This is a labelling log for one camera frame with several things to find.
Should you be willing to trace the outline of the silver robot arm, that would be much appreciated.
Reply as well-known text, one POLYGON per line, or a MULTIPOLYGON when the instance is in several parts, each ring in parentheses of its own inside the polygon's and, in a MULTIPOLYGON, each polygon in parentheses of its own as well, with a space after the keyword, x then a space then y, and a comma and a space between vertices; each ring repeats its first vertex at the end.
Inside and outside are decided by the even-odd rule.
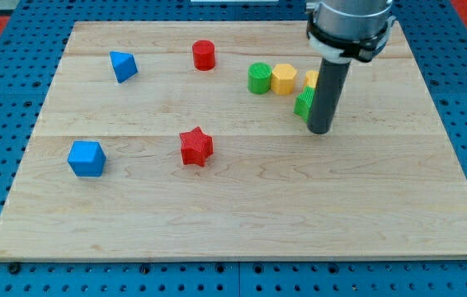
POLYGON ((387 45, 395 16, 392 0, 306 2, 306 35, 321 56, 307 127, 326 134, 332 125, 351 61, 369 63, 387 45))

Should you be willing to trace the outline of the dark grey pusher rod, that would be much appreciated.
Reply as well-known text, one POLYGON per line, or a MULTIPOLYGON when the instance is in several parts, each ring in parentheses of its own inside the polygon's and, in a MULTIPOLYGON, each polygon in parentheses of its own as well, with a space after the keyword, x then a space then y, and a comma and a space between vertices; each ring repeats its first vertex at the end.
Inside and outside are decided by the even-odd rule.
POLYGON ((350 64, 322 59, 307 121, 314 134, 326 134, 333 122, 350 64))

